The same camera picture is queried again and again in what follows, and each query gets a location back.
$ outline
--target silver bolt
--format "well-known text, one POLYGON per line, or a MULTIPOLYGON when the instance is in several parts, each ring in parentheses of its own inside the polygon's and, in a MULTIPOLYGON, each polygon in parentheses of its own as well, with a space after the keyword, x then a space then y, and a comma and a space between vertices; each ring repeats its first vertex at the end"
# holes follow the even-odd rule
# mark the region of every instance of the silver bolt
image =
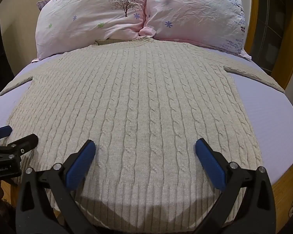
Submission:
POLYGON ((238 168, 238 164, 237 164, 236 162, 231 162, 231 163, 229 164, 229 166, 230 166, 232 169, 236 169, 236 168, 238 168))
POLYGON ((32 172, 32 168, 28 167, 25 171, 27 174, 30 174, 32 172))
POLYGON ((258 170, 259 170, 261 173, 265 173, 265 172, 266 172, 265 167, 262 167, 262 166, 258 167, 258 170))
POLYGON ((61 169, 62 165, 60 163, 56 163, 55 165, 53 165, 53 169, 55 170, 59 170, 61 169))

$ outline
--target cable knit pattern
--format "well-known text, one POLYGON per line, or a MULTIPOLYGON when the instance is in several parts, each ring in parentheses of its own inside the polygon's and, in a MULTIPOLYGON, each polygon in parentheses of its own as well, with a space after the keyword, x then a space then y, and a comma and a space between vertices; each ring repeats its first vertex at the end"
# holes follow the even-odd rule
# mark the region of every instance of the cable knit pattern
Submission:
POLYGON ((24 172, 64 162, 91 139, 96 157, 75 200, 93 224, 133 233, 193 230, 219 195, 194 153, 197 139, 243 168, 262 164, 227 67, 278 87, 260 71, 191 44, 100 41, 8 84, 1 95, 32 80, 2 144, 38 135, 38 147, 22 158, 24 172))

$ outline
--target bed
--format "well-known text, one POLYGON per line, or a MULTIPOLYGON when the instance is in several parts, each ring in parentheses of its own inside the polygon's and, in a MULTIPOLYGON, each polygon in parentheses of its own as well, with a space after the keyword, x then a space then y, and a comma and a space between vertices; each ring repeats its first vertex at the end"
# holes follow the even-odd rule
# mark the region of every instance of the bed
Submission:
MULTIPOLYGON (((252 0, 242 0, 242 3, 247 32, 248 29, 254 28, 253 25, 249 25, 249 22, 253 22, 251 18, 252 0)), ((209 50, 256 70, 261 70, 254 62, 245 57, 209 50)), ((35 68, 43 68, 46 62, 59 58, 61 55, 56 54, 27 65, 16 78, 35 68)), ((283 93, 272 87, 241 75, 230 74, 230 76, 233 78, 254 129, 262 153, 263 166, 268 172, 271 184, 275 184, 293 164, 293 106, 283 93)), ((6 125, 10 114, 30 85, 29 81, 0 96, 0 127, 6 125)))

